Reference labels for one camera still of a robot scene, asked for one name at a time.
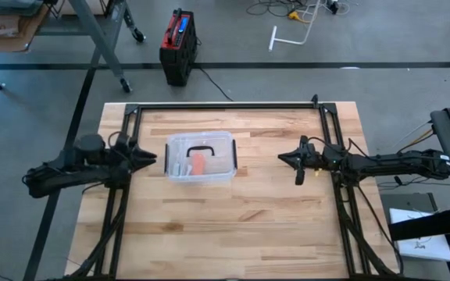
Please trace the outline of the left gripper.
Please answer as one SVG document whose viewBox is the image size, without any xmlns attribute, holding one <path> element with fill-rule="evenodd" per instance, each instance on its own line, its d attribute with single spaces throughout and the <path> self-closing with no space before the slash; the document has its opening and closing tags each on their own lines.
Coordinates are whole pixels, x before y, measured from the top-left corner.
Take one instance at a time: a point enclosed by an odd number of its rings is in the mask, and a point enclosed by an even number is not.
<svg viewBox="0 0 450 281">
<path fill-rule="evenodd" d="M 138 144 L 134 146 L 134 160 L 132 148 L 129 145 L 130 137 L 123 131 L 116 131 L 111 137 L 117 135 L 114 144 L 111 145 L 112 156 L 116 159 L 115 167 L 112 171 L 112 184 L 128 184 L 132 174 L 140 169 L 156 163 L 157 155 L 143 150 Z"/>
</svg>

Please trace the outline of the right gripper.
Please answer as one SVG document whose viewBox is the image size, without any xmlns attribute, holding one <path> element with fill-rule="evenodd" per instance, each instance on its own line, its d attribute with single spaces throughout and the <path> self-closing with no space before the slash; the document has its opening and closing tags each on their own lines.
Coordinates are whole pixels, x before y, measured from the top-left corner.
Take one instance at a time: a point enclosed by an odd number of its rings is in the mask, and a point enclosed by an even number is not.
<svg viewBox="0 0 450 281">
<path fill-rule="evenodd" d="M 344 148 L 335 144 L 324 143 L 323 151 L 318 152 L 311 141 L 319 141 L 318 137 L 301 135 L 297 149 L 278 155 L 278 158 L 295 169 L 295 184 L 302 185 L 305 179 L 305 169 L 315 171 L 337 170 L 344 155 Z"/>
</svg>

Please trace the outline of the orange elastic bandage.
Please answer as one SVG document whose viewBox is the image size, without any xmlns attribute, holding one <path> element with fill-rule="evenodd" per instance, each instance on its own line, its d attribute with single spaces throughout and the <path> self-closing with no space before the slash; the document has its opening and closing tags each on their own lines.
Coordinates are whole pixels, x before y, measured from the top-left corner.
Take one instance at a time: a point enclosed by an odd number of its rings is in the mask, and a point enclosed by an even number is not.
<svg viewBox="0 0 450 281">
<path fill-rule="evenodd" d="M 201 153 L 196 153 L 191 156 L 191 175 L 202 176 L 205 171 L 205 156 Z"/>
</svg>

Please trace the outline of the red and black crate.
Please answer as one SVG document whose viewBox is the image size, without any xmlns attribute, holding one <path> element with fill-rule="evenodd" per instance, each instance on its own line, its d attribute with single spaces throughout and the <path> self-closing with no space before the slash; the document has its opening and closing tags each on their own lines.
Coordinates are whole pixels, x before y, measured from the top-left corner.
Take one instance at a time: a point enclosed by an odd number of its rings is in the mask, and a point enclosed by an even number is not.
<svg viewBox="0 0 450 281">
<path fill-rule="evenodd" d="M 197 56 L 194 13 L 175 9 L 159 48 L 159 61 L 170 86 L 187 84 Z"/>
</svg>

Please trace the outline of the white T-shaped stand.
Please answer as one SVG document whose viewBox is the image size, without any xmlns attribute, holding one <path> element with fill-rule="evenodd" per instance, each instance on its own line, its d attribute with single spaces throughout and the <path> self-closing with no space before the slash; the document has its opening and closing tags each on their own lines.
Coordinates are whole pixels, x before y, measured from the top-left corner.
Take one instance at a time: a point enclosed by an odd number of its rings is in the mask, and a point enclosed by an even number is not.
<svg viewBox="0 0 450 281">
<path fill-rule="evenodd" d="M 278 27 L 276 25 L 274 25 L 271 35 L 270 35 L 270 40 L 269 40 L 269 45 L 268 45 L 268 50 L 270 52 L 273 50 L 274 45 L 276 43 L 296 45 L 296 46 L 305 45 L 309 39 L 309 35 L 312 31 L 314 23 L 316 22 L 318 12 L 319 12 L 320 6 L 322 4 L 321 0 L 306 0 L 305 3 L 303 3 L 302 0 L 292 0 L 290 2 L 290 4 L 288 4 L 288 0 L 283 0 L 283 3 L 285 5 L 287 5 L 287 12 L 284 15 L 284 17 L 288 18 L 288 14 L 290 12 L 296 11 L 299 14 L 300 18 L 302 20 L 304 20 L 304 23 L 296 21 L 296 20 L 293 20 L 293 21 L 301 23 L 303 25 L 303 27 L 305 28 L 305 33 L 304 33 L 303 37 L 298 41 L 288 40 L 288 39 L 279 37 L 277 35 Z"/>
</svg>

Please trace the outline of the wooden desk with grey legs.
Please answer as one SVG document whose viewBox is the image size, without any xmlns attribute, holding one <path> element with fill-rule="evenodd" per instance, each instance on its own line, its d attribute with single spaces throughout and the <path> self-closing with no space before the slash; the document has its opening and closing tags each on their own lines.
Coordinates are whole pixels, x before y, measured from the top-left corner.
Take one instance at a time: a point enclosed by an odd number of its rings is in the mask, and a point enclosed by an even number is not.
<svg viewBox="0 0 450 281">
<path fill-rule="evenodd" d="M 114 25 L 114 31 L 111 37 L 105 35 L 104 30 L 98 23 L 86 0 L 71 1 L 82 27 L 80 30 L 67 31 L 66 35 L 89 36 L 95 43 L 94 58 L 103 57 L 108 67 L 112 70 L 113 75 L 120 81 L 123 90 L 127 93 L 131 92 L 130 84 L 125 78 L 120 61 L 115 54 L 120 21 L 123 20 L 125 22 L 136 41 L 140 43 L 144 42 L 145 36 L 135 26 L 126 0 L 110 0 L 112 2 L 112 10 L 109 20 Z M 22 35 L 20 37 L 0 37 L 0 52 L 26 51 L 48 14 L 49 8 L 43 5 L 35 16 L 23 19 L 25 27 L 21 29 Z"/>
</svg>

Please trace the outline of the black flat beam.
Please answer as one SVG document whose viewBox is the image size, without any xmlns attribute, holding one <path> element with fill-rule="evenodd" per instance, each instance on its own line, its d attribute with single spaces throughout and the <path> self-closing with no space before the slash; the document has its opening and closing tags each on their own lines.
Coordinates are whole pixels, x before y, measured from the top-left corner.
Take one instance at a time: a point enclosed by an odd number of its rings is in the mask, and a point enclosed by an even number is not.
<svg viewBox="0 0 450 281">
<path fill-rule="evenodd" d="M 450 234 L 450 210 L 388 226 L 392 240 L 410 240 Z"/>
</svg>

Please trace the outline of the white box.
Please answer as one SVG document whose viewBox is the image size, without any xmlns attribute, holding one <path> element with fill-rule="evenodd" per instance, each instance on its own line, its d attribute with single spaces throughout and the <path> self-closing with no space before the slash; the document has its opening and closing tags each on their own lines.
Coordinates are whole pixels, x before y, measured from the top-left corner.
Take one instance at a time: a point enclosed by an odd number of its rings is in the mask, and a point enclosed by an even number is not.
<svg viewBox="0 0 450 281">
<path fill-rule="evenodd" d="M 391 208 L 389 214 L 391 223 L 397 223 L 430 216 L 435 212 Z M 399 254 L 403 257 L 450 261 L 450 246 L 445 235 L 397 240 L 395 243 Z"/>
</svg>

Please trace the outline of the dark grey sheet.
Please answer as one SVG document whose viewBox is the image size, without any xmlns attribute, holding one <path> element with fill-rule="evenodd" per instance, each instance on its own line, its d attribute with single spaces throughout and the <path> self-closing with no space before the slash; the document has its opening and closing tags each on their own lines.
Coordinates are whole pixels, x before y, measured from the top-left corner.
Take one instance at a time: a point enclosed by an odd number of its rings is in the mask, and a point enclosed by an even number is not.
<svg viewBox="0 0 450 281">
<path fill-rule="evenodd" d="M 0 16 L 32 16 L 42 4 L 42 0 L 0 0 Z"/>
</svg>

